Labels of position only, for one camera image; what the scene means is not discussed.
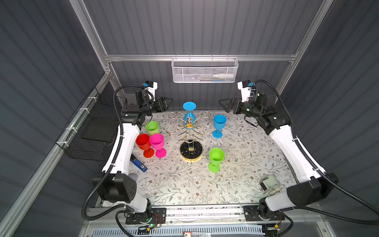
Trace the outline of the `blue wine glass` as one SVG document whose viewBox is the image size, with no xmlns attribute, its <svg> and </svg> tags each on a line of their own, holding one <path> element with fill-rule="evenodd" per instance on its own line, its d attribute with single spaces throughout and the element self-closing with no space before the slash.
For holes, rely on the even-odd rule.
<svg viewBox="0 0 379 237">
<path fill-rule="evenodd" d="M 217 139 L 222 138 L 223 133 L 221 132 L 221 130 L 225 127 L 226 122 L 227 122 L 227 118 L 223 115 L 216 115 L 214 117 L 215 130 L 212 133 L 213 137 Z"/>
<path fill-rule="evenodd" d="M 184 116 L 184 125 L 188 130 L 192 130 L 195 127 L 196 117 L 192 113 L 196 109 L 196 104 L 194 102 L 188 101 L 183 104 L 183 109 L 188 113 Z"/>
</svg>

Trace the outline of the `green wine glass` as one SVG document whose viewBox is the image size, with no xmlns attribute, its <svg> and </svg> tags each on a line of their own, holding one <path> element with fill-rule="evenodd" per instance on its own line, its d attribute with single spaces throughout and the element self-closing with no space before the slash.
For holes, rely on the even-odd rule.
<svg viewBox="0 0 379 237">
<path fill-rule="evenodd" d="M 213 148 L 209 153 L 208 169 L 210 172 L 216 173 L 220 170 L 220 164 L 225 158 L 225 153 L 220 148 Z"/>
<path fill-rule="evenodd" d="M 159 123 L 156 121 L 150 121 L 145 125 L 146 131 L 150 136 L 160 133 Z"/>
</svg>

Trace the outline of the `pink wine glass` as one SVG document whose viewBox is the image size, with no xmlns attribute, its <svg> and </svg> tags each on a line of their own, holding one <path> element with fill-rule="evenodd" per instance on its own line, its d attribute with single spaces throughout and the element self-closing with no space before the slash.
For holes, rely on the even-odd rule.
<svg viewBox="0 0 379 237">
<path fill-rule="evenodd" d="M 154 134 L 150 137 L 150 143 L 152 147 L 156 150 L 156 156 L 159 159 L 164 158 L 167 155 L 167 151 L 164 148 L 165 140 L 162 134 Z"/>
</svg>

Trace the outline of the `red wine glass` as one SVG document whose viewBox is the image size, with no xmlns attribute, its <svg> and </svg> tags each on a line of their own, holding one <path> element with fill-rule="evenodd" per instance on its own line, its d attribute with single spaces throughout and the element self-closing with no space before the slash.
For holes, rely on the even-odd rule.
<svg viewBox="0 0 379 237">
<path fill-rule="evenodd" d="M 145 158 L 152 158 L 155 154 L 153 148 L 151 148 L 150 136 L 148 134 L 140 134 L 136 139 L 137 146 L 143 150 L 143 156 Z"/>
</svg>

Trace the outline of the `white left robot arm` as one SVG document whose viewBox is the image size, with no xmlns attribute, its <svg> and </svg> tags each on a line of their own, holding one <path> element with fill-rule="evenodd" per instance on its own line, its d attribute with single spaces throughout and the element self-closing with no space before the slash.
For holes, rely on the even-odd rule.
<svg viewBox="0 0 379 237">
<path fill-rule="evenodd" d="M 142 86 L 122 86 L 113 94 L 113 102 L 117 102 L 117 93 L 126 89 L 126 101 L 121 109 L 114 106 L 118 120 L 115 144 L 111 155 L 103 167 L 102 173 L 93 179 L 94 190 L 85 200 L 81 215 L 86 221 L 99 219 L 115 211 L 115 220 L 119 228 L 128 237 L 131 235 L 119 221 L 120 214 L 135 215 L 138 223 L 148 223 L 153 218 L 153 209 L 149 199 L 137 191 L 136 181 L 129 176 L 130 160 L 136 157 L 132 154 L 134 144 L 140 134 L 146 116 L 165 112 L 169 109 L 172 98 L 155 96 L 158 84 L 146 81 Z M 94 215 L 87 214 L 87 206 L 92 196 L 97 193 L 102 200 L 114 203 L 113 207 Z"/>
</svg>

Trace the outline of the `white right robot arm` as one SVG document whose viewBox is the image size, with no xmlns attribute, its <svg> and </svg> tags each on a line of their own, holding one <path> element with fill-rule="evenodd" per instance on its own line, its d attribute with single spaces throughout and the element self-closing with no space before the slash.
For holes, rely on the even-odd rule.
<svg viewBox="0 0 379 237">
<path fill-rule="evenodd" d="M 219 104 L 227 113 L 255 118 L 257 125 L 279 146 L 297 180 L 296 185 L 285 191 L 260 199 L 257 214 L 261 219 L 270 220 L 278 212 L 303 209 L 355 224 L 378 225 L 378 219 L 354 219 L 310 208 L 309 204 L 326 198 L 333 189 L 337 189 L 376 215 L 379 214 L 379 210 L 373 205 L 341 187 L 337 176 L 328 173 L 311 156 L 296 134 L 288 109 L 283 107 L 283 114 L 276 111 L 276 101 L 282 106 L 284 102 L 269 82 L 245 80 L 237 86 L 242 98 L 220 99 Z"/>
</svg>

